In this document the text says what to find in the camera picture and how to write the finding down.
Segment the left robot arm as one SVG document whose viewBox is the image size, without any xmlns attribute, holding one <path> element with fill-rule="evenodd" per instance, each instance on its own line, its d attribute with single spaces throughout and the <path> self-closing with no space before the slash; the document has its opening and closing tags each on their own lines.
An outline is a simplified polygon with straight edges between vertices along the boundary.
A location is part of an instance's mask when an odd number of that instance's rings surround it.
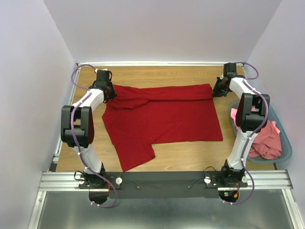
<svg viewBox="0 0 305 229">
<path fill-rule="evenodd" d="M 97 157 L 93 146 L 93 112 L 100 105 L 115 98 L 112 72 L 95 69 L 96 80 L 86 88 L 85 95 L 72 105 L 61 109 L 61 140 L 72 148 L 80 158 L 84 170 L 82 181 L 94 188 L 111 188 L 106 179 L 103 162 Z"/>
</svg>

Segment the dark red t-shirt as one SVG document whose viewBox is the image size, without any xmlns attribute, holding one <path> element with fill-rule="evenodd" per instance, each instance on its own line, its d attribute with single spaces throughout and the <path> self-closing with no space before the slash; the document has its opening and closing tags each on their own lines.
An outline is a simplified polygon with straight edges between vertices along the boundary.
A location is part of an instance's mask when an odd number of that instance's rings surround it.
<svg viewBox="0 0 305 229">
<path fill-rule="evenodd" d="M 223 140 L 210 84 L 114 89 L 102 119 L 124 172 L 153 160 L 153 144 Z"/>
</svg>

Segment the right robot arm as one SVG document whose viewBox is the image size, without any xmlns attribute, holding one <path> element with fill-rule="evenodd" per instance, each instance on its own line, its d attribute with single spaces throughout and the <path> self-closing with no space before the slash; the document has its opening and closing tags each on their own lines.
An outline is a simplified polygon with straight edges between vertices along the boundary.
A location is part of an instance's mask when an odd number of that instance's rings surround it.
<svg viewBox="0 0 305 229">
<path fill-rule="evenodd" d="M 269 115 L 270 96 L 257 91 L 249 84 L 248 81 L 256 77 L 245 78 L 239 75 L 237 64 L 224 64 L 223 75 L 217 78 L 213 88 L 213 97 L 223 97 L 234 92 L 240 99 L 235 115 L 237 135 L 234 146 L 216 179 L 222 187 L 231 187 L 242 182 L 252 143 L 266 126 Z"/>
</svg>

